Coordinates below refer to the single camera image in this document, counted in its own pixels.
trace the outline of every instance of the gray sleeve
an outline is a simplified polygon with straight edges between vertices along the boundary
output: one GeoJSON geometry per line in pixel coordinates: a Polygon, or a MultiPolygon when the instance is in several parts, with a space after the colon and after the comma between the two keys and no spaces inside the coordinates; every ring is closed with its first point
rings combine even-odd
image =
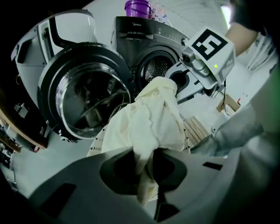
{"type": "Polygon", "coordinates": [[[251,103],[239,110],[219,127],[216,134],[209,135],[191,148],[191,153],[222,157],[228,155],[232,149],[244,146],[254,136],[263,133],[263,126],[257,121],[251,103]]]}
{"type": "Polygon", "coordinates": [[[250,30],[265,34],[261,14],[253,7],[257,3],[254,3],[254,1],[251,3],[249,0],[231,0],[230,2],[231,23],[235,22],[250,30]]]}

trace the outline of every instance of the cable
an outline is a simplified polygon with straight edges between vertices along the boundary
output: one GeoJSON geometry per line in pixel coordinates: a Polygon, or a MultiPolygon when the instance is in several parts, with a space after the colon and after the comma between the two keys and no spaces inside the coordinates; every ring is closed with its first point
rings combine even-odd
{"type": "Polygon", "coordinates": [[[214,98],[216,98],[216,96],[217,96],[219,93],[220,93],[220,91],[218,91],[218,92],[216,93],[216,95],[214,96],[214,98]]]}
{"type": "Polygon", "coordinates": [[[226,100],[226,88],[227,88],[227,87],[226,87],[226,79],[225,79],[225,80],[224,80],[224,100],[223,100],[223,103],[222,103],[222,105],[221,105],[220,107],[221,107],[222,110],[225,111],[227,118],[230,119],[230,117],[228,117],[229,114],[227,113],[227,109],[226,109],[226,105],[225,105],[225,100],[226,100]]]}
{"type": "Polygon", "coordinates": [[[213,94],[210,97],[212,98],[212,96],[214,96],[215,93],[216,93],[216,90],[213,92],[213,94]]]}

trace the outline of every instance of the cardboard box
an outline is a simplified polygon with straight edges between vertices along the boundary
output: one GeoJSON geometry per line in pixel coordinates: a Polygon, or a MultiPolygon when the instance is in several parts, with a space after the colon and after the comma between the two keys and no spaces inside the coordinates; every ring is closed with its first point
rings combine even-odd
{"type": "Polygon", "coordinates": [[[234,112],[236,112],[239,108],[240,105],[233,99],[231,98],[228,94],[226,94],[226,98],[221,100],[221,102],[218,104],[216,107],[217,111],[220,113],[224,109],[224,105],[228,105],[234,112]]]}

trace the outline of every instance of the front-loading washing machine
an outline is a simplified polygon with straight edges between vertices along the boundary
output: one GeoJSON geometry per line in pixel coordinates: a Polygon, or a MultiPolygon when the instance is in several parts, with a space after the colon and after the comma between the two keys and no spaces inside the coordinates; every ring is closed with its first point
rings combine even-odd
{"type": "Polygon", "coordinates": [[[111,45],[128,64],[136,96],[153,78],[165,76],[179,61],[189,38],[158,21],[116,17],[111,45]]]}
{"type": "Polygon", "coordinates": [[[97,43],[86,10],[40,22],[11,58],[46,123],[64,138],[94,138],[120,105],[131,102],[129,67],[114,49],[97,43]]]}

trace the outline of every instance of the white cloth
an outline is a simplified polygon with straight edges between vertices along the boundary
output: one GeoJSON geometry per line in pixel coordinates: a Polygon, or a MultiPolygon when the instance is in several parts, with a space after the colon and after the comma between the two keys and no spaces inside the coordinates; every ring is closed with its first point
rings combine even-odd
{"type": "Polygon", "coordinates": [[[176,92],[176,83],[171,79],[154,78],[139,93],[134,103],[112,117],[101,152],[132,146],[136,160],[135,172],[140,175],[152,158],[153,150],[161,147],[182,151],[185,132],[176,92]]]}

